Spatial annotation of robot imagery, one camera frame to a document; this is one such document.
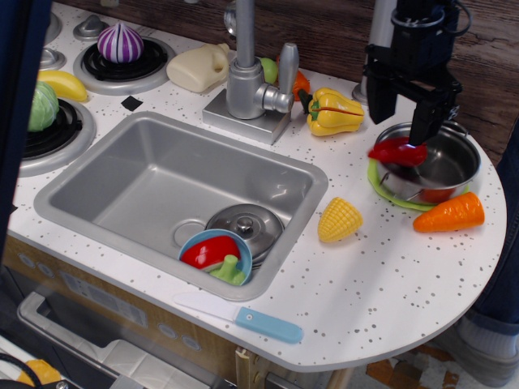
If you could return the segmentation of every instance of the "purple onion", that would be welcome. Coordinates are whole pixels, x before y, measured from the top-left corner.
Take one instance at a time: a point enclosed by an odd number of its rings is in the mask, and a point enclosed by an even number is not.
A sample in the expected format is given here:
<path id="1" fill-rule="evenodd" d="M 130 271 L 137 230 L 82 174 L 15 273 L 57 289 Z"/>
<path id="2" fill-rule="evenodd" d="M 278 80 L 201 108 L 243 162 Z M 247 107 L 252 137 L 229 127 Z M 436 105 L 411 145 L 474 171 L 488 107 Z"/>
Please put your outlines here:
<path id="1" fill-rule="evenodd" d="M 97 48 L 107 61 L 129 63 L 140 58 L 144 42 L 137 31 L 124 23 L 117 23 L 99 34 Z"/>

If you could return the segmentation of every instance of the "faucet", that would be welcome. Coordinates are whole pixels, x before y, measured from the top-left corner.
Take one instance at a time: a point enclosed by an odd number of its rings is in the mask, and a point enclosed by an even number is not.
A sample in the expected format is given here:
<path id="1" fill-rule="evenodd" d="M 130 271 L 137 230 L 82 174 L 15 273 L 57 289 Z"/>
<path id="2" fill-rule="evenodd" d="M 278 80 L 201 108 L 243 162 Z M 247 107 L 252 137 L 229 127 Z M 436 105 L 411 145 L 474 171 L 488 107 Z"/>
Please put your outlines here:
<path id="1" fill-rule="evenodd" d="M 227 81 L 227 109 L 240 119 L 254 119 L 265 110 L 288 113 L 294 104 L 292 87 L 299 67 L 298 47 L 286 43 L 279 62 L 279 88 L 265 83 L 263 67 L 254 55 L 254 0 L 236 1 L 236 58 Z"/>
<path id="2" fill-rule="evenodd" d="M 254 0 L 236 0 L 236 58 L 230 63 L 227 89 L 204 109 L 203 119 L 273 144 L 290 121 L 299 54 L 296 44 L 285 43 L 279 61 L 279 88 L 265 82 L 261 61 L 255 56 L 254 8 Z"/>

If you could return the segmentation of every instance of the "gray sink basin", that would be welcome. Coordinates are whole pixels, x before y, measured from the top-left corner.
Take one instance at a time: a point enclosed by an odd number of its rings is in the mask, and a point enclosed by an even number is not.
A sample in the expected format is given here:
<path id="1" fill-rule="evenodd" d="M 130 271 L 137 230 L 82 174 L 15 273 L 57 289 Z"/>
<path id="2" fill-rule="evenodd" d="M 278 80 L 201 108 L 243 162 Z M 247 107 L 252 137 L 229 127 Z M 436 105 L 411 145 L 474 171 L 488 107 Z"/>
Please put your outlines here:
<path id="1" fill-rule="evenodd" d="M 36 212 L 230 300 L 270 285 L 328 187 L 313 165 L 157 113 L 125 118 L 38 193 Z M 251 281 L 233 286 L 178 261 L 221 209 L 253 203 L 285 226 Z"/>

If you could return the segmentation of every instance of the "blue bowl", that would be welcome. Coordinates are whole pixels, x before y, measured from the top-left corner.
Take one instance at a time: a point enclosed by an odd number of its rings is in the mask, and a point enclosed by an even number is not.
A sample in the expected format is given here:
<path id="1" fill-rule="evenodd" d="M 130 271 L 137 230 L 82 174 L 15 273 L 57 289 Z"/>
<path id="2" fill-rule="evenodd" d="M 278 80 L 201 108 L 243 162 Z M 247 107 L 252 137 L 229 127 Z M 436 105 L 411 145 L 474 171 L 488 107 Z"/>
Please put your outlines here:
<path id="1" fill-rule="evenodd" d="M 183 254 L 186 252 L 187 249 L 191 248 L 192 246 L 206 241 L 208 239 L 211 239 L 212 237 L 221 237 L 221 236 L 227 236 L 232 237 L 234 241 L 236 242 L 236 246 L 238 246 L 238 249 L 240 251 L 240 260 L 238 261 L 238 264 L 236 265 L 236 268 L 239 271 L 243 271 L 245 273 L 245 280 L 240 284 L 246 284 L 251 279 L 252 274 L 252 253 L 249 249 L 249 246 L 245 243 L 245 241 L 236 233 L 233 233 L 232 231 L 229 231 L 227 229 L 206 229 L 202 231 L 201 233 L 197 233 L 193 237 L 191 237 L 186 243 L 184 243 L 184 246 L 182 246 L 182 249 L 180 250 L 180 254 L 178 255 L 178 260 L 183 256 Z"/>

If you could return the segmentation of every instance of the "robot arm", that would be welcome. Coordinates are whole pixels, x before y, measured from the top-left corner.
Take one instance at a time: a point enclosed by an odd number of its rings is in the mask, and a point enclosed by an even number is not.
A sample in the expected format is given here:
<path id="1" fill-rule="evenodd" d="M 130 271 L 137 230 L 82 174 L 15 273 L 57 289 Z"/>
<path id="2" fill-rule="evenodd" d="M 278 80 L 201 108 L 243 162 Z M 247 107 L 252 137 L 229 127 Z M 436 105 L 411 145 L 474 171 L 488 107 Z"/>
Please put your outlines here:
<path id="1" fill-rule="evenodd" d="M 469 16 L 460 31 L 458 6 Z M 415 101 L 410 144 L 419 145 L 457 115 L 456 96 L 462 86 L 447 63 L 455 38 L 470 27 L 470 13 L 458 0 L 398 0 L 391 21 L 391 47 L 366 49 L 367 103 L 378 124 L 395 113 L 398 95 Z"/>

